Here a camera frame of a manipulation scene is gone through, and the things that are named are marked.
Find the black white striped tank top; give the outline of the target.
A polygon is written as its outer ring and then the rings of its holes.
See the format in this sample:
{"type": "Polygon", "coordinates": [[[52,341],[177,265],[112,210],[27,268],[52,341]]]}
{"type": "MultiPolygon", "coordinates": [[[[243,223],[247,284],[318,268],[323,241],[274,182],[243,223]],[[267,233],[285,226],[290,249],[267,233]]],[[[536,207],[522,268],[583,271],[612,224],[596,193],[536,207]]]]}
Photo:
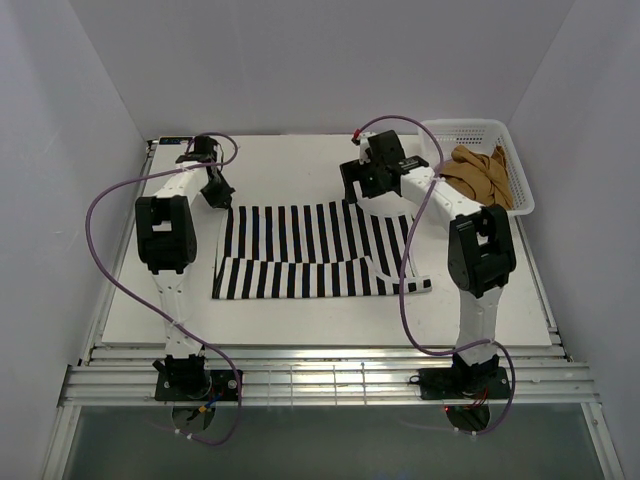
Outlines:
{"type": "Polygon", "coordinates": [[[402,257],[410,215],[358,203],[238,206],[219,237],[215,300],[313,299],[428,292],[402,257]]]}

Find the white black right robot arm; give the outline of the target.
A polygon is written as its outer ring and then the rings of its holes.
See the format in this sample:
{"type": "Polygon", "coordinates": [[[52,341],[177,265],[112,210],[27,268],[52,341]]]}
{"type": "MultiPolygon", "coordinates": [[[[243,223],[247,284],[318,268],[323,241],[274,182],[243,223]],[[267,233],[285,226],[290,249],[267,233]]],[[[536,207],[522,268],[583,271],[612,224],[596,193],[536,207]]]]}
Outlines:
{"type": "Polygon", "coordinates": [[[458,192],[436,167],[408,156],[393,131],[368,136],[356,131],[352,142],[359,157],[340,166],[348,202],[395,192],[417,205],[419,216],[428,215],[448,232],[447,269],[460,298],[458,338],[448,353],[449,368],[419,371],[423,396],[508,398],[514,369],[500,367],[508,354],[495,339],[499,300],[516,267],[506,210],[458,192]]]}

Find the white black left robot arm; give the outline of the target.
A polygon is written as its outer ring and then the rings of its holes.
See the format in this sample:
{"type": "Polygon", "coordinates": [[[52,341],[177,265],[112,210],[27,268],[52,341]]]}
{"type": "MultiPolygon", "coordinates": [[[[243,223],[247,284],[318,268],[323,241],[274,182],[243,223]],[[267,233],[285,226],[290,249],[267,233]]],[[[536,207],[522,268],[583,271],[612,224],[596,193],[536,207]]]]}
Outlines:
{"type": "Polygon", "coordinates": [[[155,194],[135,202],[138,255],[151,273],[161,311],[171,318],[165,327],[165,359],[155,366],[166,386],[194,400],[210,392],[212,376],[205,369],[203,346],[184,332],[193,313],[189,268],[198,251],[191,206],[201,198],[214,210],[231,207],[235,189],[224,179],[222,163],[219,142],[196,136],[176,160],[179,172],[155,194]]]}

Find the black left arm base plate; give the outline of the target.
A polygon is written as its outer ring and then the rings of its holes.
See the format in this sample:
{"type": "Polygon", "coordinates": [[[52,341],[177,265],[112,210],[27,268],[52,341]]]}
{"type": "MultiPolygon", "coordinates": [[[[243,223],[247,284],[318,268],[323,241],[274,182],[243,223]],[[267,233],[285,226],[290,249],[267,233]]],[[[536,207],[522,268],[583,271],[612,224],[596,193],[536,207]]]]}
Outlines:
{"type": "Polygon", "coordinates": [[[180,380],[159,373],[153,398],[162,402],[203,402],[209,400],[235,402],[239,398],[243,372],[239,380],[230,369],[204,370],[200,376],[180,380]]]}

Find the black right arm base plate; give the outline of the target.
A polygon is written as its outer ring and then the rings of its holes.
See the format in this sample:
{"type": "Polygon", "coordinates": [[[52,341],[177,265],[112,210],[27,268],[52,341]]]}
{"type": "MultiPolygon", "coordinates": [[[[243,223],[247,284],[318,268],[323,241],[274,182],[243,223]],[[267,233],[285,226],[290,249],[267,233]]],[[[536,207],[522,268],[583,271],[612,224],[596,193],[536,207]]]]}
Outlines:
{"type": "Polygon", "coordinates": [[[506,370],[499,367],[494,373],[464,379],[453,368],[424,368],[417,371],[415,383],[423,400],[475,399],[506,400],[511,386],[506,370]]]}

